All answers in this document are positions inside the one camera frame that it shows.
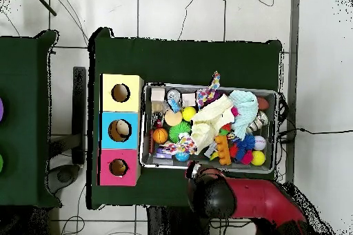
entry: blue cube box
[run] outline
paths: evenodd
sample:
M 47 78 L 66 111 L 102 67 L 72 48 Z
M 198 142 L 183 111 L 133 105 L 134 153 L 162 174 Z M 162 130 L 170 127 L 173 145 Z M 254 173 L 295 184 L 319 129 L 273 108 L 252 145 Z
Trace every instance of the blue cube box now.
M 131 135 L 124 142 L 112 140 L 108 129 L 113 121 L 124 120 L 130 124 Z M 139 140 L 139 114 L 136 112 L 103 112 L 102 114 L 102 149 L 137 149 Z

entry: pink cube box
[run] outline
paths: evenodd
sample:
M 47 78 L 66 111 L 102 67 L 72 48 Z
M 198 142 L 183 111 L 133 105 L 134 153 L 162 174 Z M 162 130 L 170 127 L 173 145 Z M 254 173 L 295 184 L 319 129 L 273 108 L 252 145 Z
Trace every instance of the pink cube box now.
M 123 176 L 114 175 L 111 171 L 111 163 L 114 160 L 125 163 L 127 169 Z M 120 185 L 133 187 L 140 176 L 140 164 L 138 150 L 135 149 L 102 149 L 101 166 L 99 173 L 99 185 Z

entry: white ball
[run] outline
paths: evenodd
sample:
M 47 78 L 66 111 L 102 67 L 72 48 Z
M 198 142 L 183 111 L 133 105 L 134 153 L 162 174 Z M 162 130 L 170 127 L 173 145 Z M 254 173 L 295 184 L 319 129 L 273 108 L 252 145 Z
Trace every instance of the white ball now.
M 255 136 L 255 147 L 254 150 L 261 151 L 266 147 L 266 140 L 262 136 Z

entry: orange ball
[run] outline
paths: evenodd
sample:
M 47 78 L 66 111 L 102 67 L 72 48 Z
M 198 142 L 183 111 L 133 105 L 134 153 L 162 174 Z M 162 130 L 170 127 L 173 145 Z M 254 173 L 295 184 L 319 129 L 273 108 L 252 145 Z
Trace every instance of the orange ball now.
M 165 129 L 163 129 L 162 127 L 159 127 L 153 132 L 153 139 L 154 139 L 154 142 L 158 144 L 163 144 L 168 139 L 168 133 Z

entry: light blue cloth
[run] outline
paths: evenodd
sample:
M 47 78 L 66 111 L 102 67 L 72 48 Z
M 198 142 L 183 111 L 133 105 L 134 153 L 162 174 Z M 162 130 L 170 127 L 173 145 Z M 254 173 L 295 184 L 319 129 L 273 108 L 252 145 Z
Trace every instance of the light blue cloth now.
M 249 91 L 233 91 L 229 97 L 233 105 L 238 110 L 238 115 L 232 124 L 235 136 L 243 140 L 245 138 L 246 128 L 255 120 L 259 110 L 256 96 Z

